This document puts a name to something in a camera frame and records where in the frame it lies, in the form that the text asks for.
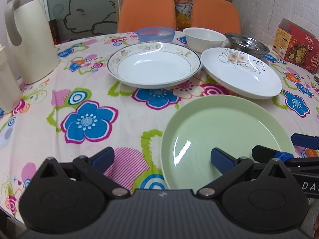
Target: hand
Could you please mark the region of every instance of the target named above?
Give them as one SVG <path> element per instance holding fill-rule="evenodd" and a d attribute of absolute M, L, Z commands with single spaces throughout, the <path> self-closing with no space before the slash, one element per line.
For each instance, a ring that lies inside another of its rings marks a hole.
<path fill-rule="evenodd" d="M 314 224 L 314 230 L 315 230 L 314 239 L 319 239 L 319 214 Z"/>

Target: yellow plastic bag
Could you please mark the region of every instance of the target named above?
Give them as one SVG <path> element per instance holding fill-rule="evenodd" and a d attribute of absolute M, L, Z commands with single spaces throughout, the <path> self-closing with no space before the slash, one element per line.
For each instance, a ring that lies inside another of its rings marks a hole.
<path fill-rule="evenodd" d="M 190 27 L 193 0 L 174 0 L 176 12 L 176 27 L 181 31 Z"/>

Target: thermos handle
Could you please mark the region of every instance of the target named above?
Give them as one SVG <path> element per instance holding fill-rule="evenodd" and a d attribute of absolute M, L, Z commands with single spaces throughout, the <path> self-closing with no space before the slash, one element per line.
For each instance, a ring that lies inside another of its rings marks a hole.
<path fill-rule="evenodd" d="M 4 11 L 5 26 L 7 28 L 9 39 L 14 46 L 19 46 L 22 43 L 22 38 L 18 32 L 13 15 L 13 11 L 16 9 L 17 5 L 19 5 L 20 1 L 21 0 L 11 0 Z"/>

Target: floral tablecloth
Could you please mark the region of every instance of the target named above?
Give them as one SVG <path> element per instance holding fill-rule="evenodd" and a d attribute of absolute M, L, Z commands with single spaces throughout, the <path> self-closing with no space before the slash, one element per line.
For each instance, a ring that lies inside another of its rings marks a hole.
<path fill-rule="evenodd" d="M 164 189 L 160 142 L 169 119 L 200 96 L 237 96 L 204 69 L 169 89 L 121 84 L 108 73 L 107 60 L 137 42 L 136 33 L 122 33 L 60 44 L 58 67 L 43 80 L 20 86 L 23 98 L 18 107 L 10 114 L 0 112 L 0 207 L 4 211 L 22 221 L 20 196 L 46 157 L 69 162 L 107 146 L 114 148 L 115 161 L 105 175 L 131 191 Z M 173 42 L 186 45 L 182 32 L 176 32 Z M 313 74 L 284 62 L 274 51 L 264 57 L 282 80 L 283 90 L 272 99 L 252 101 L 269 111 L 289 136 L 318 135 L 319 85 Z M 300 157 L 317 156 L 305 148 L 296 152 Z"/>

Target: pink striped shape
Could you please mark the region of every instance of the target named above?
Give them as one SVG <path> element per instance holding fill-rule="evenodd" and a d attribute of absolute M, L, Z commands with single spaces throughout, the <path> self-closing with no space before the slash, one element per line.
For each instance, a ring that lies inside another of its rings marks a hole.
<path fill-rule="evenodd" d="M 149 169 L 149 165 L 142 152 L 133 148 L 120 147 L 115 149 L 114 154 L 114 163 L 104 175 L 131 191 L 134 180 Z"/>

